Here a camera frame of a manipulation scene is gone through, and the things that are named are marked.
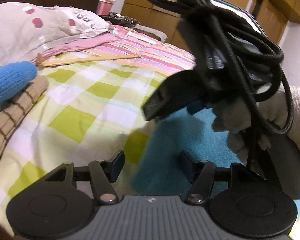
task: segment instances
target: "wooden stick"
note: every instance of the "wooden stick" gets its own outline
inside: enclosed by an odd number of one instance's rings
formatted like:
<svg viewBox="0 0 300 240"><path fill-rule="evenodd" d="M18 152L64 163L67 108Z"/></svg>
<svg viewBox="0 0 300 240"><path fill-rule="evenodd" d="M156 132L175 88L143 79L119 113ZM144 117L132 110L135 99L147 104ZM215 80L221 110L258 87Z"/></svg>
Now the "wooden stick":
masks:
<svg viewBox="0 0 300 240"><path fill-rule="evenodd" d="M52 67L52 66L60 66L60 65L67 65L72 63L82 63L82 62L89 62L89 61L101 61L101 60L115 60L115 59L122 59L122 58L135 58L141 57L139 54L132 54L132 55L107 55L107 56L99 56L99 57L86 57L86 58L69 58L69 59L58 59L58 60L46 60L42 61L42 56L37 55L37 64L42 65L43 67Z"/></svg>

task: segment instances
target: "blue towel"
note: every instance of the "blue towel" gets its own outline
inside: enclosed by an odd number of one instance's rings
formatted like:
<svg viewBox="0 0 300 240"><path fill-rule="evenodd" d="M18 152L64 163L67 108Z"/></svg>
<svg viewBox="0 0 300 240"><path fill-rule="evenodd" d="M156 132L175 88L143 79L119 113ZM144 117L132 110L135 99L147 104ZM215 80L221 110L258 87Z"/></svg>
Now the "blue towel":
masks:
<svg viewBox="0 0 300 240"><path fill-rule="evenodd" d="M219 167L240 162L226 145L227 132L211 128L215 115L204 109L190 115L186 108L159 121L148 139L139 168L131 179L132 188L141 195L181 195L191 187L178 165L180 151L188 151L196 160L209 160ZM211 196L227 189L226 182L216 182ZM300 217L300 200L295 201Z"/></svg>
<svg viewBox="0 0 300 240"><path fill-rule="evenodd" d="M3 103L21 91L37 75L30 62L18 62L0 67L0 109Z"/></svg>

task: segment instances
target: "pink trash bin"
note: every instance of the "pink trash bin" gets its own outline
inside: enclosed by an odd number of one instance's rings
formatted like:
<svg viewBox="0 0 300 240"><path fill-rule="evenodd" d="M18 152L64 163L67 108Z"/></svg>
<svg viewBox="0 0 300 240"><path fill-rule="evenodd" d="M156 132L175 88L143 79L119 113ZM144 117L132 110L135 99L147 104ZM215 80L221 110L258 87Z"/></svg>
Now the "pink trash bin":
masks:
<svg viewBox="0 0 300 240"><path fill-rule="evenodd" d="M98 15L109 15L111 7L114 5L114 1L112 0L100 0L97 7Z"/></svg>

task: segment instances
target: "coiled black cable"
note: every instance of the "coiled black cable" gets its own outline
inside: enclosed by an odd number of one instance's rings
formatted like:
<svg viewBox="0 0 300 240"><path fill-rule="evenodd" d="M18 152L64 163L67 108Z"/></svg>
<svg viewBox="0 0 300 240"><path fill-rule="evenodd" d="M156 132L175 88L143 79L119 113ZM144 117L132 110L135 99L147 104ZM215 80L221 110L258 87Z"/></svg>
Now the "coiled black cable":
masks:
<svg viewBox="0 0 300 240"><path fill-rule="evenodd" d="M258 127L266 134L286 134L293 122L293 102L288 80L284 75L280 63L283 61L283 51L266 36L255 31L247 22L232 11L217 7L210 0L148 0L154 5L163 9L181 14L186 17L193 17L200 20L200 17L208 19L211 35L217 41L217 46L223 53L227 64L227 70L232 82L237 85L240 95L251 112L251 118L255 120ZM255 45L261 54L251 52L236 45L231 35L244 39ZM260 94L254 90L247 68L255 69L258 65L268 67L272 75L270 88ZM282 129L273 126L260 113L257 102L271 98L283 84L288 107L287 121Z"/></svg>

